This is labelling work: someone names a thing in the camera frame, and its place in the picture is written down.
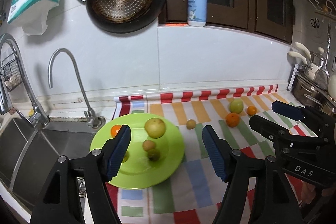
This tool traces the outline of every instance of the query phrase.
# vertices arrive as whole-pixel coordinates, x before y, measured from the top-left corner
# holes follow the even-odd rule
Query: red stripe
[[[175,212],[173,214],[175,224],[201,224],[196,210]]]
[[[273,89],[273,85],[270,85],[267,93],[271,93],[272,89]]]
[[[253,199],[254,199],[254,189],[249,190],[249,191],[247,192],[247,200],[248,200],[249,205],[250,205],[250,210],[252,210]]]
[[[250,91],[247,93],[247,95],[251,96],[253,91],[254,91],[254,88],[250,88]]]
[[[173,94],[172,93],[162,93],[160,94],[161,104],[172,103]]]
[[[287,174],[286,174],[286,176],[287,176],[289,182],[293,185],[293,187],[295,189],[295,192],[296,192],[296,196],[297,196],[298,200],[300,201],[301,200],[301,191],[302,191],[302,181],[295,178],[295,177],[287,175]]]
[[[306,136],[306,134],[299,128],[298,125],[294,126],[295,130],[299,133],[300,136]]]
[[[226,96],[230,93],[230,90],[219,90],[217,95],[217,99],[226,98]]]
[[[119,97],[119,100],[121,101],[121,110],[119,116],[129,114],[131,110],[131,103],[128,100],[128,96],[121,96]]]
[[[143,95],[131,96],[131,101],[134,101],[134,100],[143,100]]]
[[[265,90],[265,87],[264,86],[260,86],[259,90],[257,91],[257,95],[261,95],[264,90]]]
[[[246,156],[248,156],[250,158],[256,158],[256,156],[254,155],[252,149],[249,146],[241,149],[240,151],[243,152]]]
[[[209,100],[209,96],[211,95],[211,90],[204,90],[201,93],[201,96],[199,97],[199,100]]]
[[[115,210],[118,208],[118,187],[113,186],[107,182],[105,182],[107,191],[109,193],[110,199],[112,201],[113,207]]]
[[[192,91],[183,92],[183,96],[182,96],[181,101],[182,102],[190,102],[193,94],[194,93]]]
[[[233,97],[241,97],[243,92],[244,92],[243,88],[238,88],[236,89],[235,94],[233,94]]]

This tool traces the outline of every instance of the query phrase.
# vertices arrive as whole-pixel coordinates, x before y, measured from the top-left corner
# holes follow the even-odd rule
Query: small orange
[[[111,128],[111,136],[112,138],[115,138],[115,136],[118,134],[119,130],[121,129],[121,126],[116,124],[114,126],[112,126]]]
[[[257,113],[257,108],[255,106],[249,106],[247,108],[247,114],[249,114],[250,116],[253,116]]]
[[[229,113],[226,116],[226,123],[229,127],[236,127],[239,123],[240,117],[237,113]]]

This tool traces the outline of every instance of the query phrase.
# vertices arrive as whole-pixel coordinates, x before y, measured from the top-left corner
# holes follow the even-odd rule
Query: sink
[[[0,151],[4,154],[1,158],[8,159],[0,158],[0,179],[32,211],[58,157],[85,157],[96,132],[85,122],[51,121],[46,128],[33,130],[23,120],[14,118],[0,136],[0,147],[6,147]]]

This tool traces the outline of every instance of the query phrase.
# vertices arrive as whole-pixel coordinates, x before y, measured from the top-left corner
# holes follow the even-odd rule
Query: green plate
[[[166,133],[158,139],[152,139],[144,129],[147,120],[160,118],[166,124]],[[109,182],[124,189],[143,189],[163,182],[169,178],[180,165],[184,156],[184,142],[178,128],[161,116],[149,113],[134,113],[121,116],[108,122],[95,135],[90,151],[101,149],[111,139],[111,127],[127,124],[131,128],[131,142],[128,146],[129,158],[121,164],[118,175]],[[160,150],[160,159],[156,162],[147,158],[142,149],[145,140],[152,140]]]

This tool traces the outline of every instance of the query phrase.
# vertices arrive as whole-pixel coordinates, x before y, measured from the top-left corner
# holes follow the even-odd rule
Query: faucet
[[[16,110],[16,112],[20,115],[22,119],[24,119],[26,122],[28,122],[30,125],[35,127],[38,123],[41,123],[43,126],[46,126],[49,123],[49,117],[45,113],[44,109],[42,108],[40,102],[36,99],[36,96],[33,92],[33,89],[29,83],[25,67],[22,62],[21,53],[19,50],[19,47],[15,41],[15,39],[9,34],[5,33],[0,37],[0,55],[2,46],[7,43],[15,56],[15,59],[17,61],[17,66],[22,78],[23,85],[25,86],[25,89],[27,91],[28,97],[31,101],[31,105],[34,110],[34,114],[27,119],[19,110]],[[4,77],[4,71],[1,68],[1,81],[0,81],[0,114],[3,115],[7,113],[9,110],[13,108],[12,101],[8,95],[8,91],[5,86],[5,77]]]
[[[73,67],[75,69],[75,73],[76,73],[76,76],[77,76],[77,80],[78,80],[78,83],[79,83],[79,87],[81,89],[81,92],[83,94],[83,97],[84,97],[84,100],[85,100],[85,103],[87,105],[87,108],[88,110],[84,112],[84,115],[85,117],[87,118],[87,125],[96,129],[96,128],[99,128],[100,126],[103,125],[103,121],[101,121],[95,111],[91,108],[90,106],[90,103],[89,103],[89,100],[87,99],[86,97],[86,93],[85,93],[85,90],[84,90],[84,87],[83,87],[83,83],[82,83],[82,80],[81,80],[81,77],[79,75],[79,71],[78,71],[78,67],[77,67],[77,63],[76,63],[76,60],[73,56],[73,54],[67,49],[67,48],[59,48],[58,50],[56,50],[51,58],[50,58],[50,61],[49,61],[49,67],[48,67],[48,80],[49,80],[49,88],[52,89],[53,88],[53,64],[54,64],[54,60],[56,58],[56,56],[60,53],[60,52],[65,52],[66,54],[69,55],[71,61],[72,61],[72,64],[73,64]]]

